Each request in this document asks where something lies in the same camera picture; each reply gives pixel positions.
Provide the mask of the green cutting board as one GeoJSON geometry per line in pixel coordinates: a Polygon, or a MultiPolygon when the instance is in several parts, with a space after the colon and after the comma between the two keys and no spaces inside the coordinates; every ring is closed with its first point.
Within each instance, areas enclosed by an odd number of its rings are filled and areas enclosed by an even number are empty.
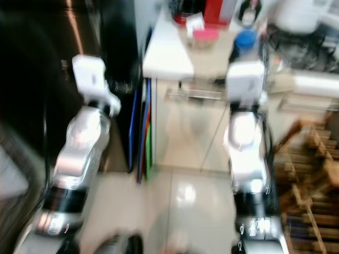
{"type": "Polygon", "coordinates": [[[152,167],[153,153],[152,153],[152,92],[148,92],[146,99],[146,106],[148,106],[148,112],[146,114],[146,169],[152,167]]]}

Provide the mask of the white paper tag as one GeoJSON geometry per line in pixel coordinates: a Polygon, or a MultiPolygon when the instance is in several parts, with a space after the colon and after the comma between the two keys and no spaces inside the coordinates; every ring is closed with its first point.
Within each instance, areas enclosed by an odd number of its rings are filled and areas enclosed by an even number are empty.
{"type": "Polygon", "coordinates": [[[203,31],[205,29],[203,14],[200,12],[198,14],[189,15],[185,20],[185,29],[188,38],[192,38],[196,31],[203,31]]]}

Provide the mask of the white kitchen cabinet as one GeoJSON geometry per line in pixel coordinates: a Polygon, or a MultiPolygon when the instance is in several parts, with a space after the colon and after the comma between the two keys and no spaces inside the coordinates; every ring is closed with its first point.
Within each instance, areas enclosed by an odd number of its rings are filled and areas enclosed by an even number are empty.
{"type": "MultiPolygon", "coordinates": [[[[159,19],[146,48],[143,76],[153,89],[154,163],[163,168],[194,171],[226,171],[223,145],[228,125],[224,100],[196,100],[167,96],[173,88],[220,92],[213,84],[225,77],[234,32],[221,31],[208,49],[194,49],[184,29],[168,19],[159,19]]],[[[274,66],[269,75],[266,111],[274,143],[280,142],[298,119],[322,120],[324,111],[281,110],[284,97],[322,100],[339,99],[339,75],[293,70],[274,66]]]]}

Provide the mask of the white round appliance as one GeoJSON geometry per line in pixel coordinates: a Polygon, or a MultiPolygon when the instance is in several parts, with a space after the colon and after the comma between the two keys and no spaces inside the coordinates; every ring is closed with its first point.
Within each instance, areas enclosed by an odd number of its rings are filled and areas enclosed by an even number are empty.
{"type": "Polygon", "coordinates": [[[292,34],[311,34],[319,27],[339,32],[339,0],[279,0],[273,24],[292,34]]]}

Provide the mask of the white cloth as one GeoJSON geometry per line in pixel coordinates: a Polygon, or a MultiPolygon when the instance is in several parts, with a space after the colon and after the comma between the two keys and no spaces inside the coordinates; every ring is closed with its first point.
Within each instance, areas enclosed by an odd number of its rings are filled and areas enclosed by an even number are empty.
{"type": "Polygon", "coordinates": [[[0,200],[21,196],[28,191],[26,178],[3,150],[0,151],[0,169],[0,200]]]}

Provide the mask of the dark glossy fridge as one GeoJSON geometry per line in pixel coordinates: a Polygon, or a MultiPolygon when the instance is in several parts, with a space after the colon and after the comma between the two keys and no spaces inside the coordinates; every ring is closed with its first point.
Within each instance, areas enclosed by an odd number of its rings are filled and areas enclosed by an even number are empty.
{"type": "MultiPolygon", "coordinates": [[[[141,78],[136,0],[0,0],[2,123],[51,161],[83,103],[71,60],[105,63],[105,79],[141,78]]],[[[120,99],[102,171],[128,172],[132,98],[120,99]]]]}

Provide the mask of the pink lid container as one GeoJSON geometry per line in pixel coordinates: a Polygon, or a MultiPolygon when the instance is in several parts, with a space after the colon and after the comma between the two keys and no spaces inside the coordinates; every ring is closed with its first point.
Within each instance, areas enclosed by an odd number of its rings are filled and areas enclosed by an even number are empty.
{"type": "Polygon", "coordinates": [[[191,47],[194,49],[208,49],[219,39],[218,29],[195,30],[191,36],[191,47]]]}

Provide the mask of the wooden slatted rack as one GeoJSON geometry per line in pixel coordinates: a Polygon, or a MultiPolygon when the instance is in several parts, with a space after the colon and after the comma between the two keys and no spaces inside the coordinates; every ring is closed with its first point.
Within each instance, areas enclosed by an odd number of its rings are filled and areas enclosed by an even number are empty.
{"type": "Polygon", "coordinates": [[[291,254],[339,254],[339,142],[298,120],[276,146],[274,171],[291,254]]]}

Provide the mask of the dark robot foot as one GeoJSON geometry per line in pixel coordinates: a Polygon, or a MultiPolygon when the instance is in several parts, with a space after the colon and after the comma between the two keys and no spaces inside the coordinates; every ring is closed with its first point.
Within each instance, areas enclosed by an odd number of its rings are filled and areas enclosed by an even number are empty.
{"type": "Polygon", "coordinates": [[[143,239],[139,234],[116,234],[104,240],[94,254],[144,254],[143,239]]]}

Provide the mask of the black round cup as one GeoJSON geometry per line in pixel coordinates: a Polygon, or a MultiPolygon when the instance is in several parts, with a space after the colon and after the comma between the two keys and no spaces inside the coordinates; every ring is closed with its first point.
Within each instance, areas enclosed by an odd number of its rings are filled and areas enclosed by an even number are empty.
{"type": "Polygon", "coordinates": [[[261,0],[242,0],[237,10],[236,20],[240,26],[254,26],[261,9],[261,0]]]}

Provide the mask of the red box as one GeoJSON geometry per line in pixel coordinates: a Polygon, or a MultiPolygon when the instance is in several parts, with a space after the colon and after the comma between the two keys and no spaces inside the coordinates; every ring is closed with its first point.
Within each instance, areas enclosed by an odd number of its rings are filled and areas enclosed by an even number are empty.
{"type": "Polygon", "coordinates": [[[227,26],[230,24],[238,0],[205,0],[202,12],[205,25],[227,26]]]}

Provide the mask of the blue cap bottle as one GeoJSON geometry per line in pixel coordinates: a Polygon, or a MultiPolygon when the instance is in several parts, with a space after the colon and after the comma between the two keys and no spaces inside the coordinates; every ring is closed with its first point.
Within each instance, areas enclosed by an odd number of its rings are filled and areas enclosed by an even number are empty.
{"type": "Polygon", "coordinates": [[[228,58],[230,64],[236,61],[261,59],[261,41],[256,31],[245,29],[235,36],[233,48],[228,58]]]}

